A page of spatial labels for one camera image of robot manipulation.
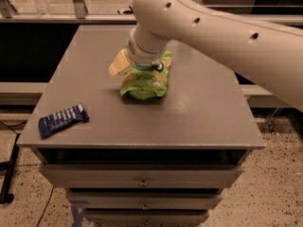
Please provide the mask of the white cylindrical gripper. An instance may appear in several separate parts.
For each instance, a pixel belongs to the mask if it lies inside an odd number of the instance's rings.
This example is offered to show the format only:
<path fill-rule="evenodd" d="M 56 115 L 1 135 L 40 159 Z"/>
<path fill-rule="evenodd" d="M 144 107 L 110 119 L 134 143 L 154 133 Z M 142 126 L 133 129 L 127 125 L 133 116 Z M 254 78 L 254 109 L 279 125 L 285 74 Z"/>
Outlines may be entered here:
<path fill-rule="evenodd" d="M 135 26 L 126 42 L 126 49 L 121 49 L 108 68 L 109 75 L 115 77 L 127 72 L 132 67 L 132 61 L 157 61 L 166 50 L 169 39 L 158 37 L 143 26 Z"/>

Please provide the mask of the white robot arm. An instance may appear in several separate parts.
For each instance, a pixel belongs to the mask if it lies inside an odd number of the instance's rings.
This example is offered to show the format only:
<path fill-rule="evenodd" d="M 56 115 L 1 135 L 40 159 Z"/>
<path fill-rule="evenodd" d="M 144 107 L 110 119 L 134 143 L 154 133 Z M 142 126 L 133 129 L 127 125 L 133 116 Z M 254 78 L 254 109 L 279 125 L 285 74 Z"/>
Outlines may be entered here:
<path fill-rule="evenodd" d="M 115 76 L 135 61 L 158 61 L 171 40 L 187 44 L 303 111 L 303 31 L 208 9 L 202 0 L 133 0 L 137 21 Z"/>

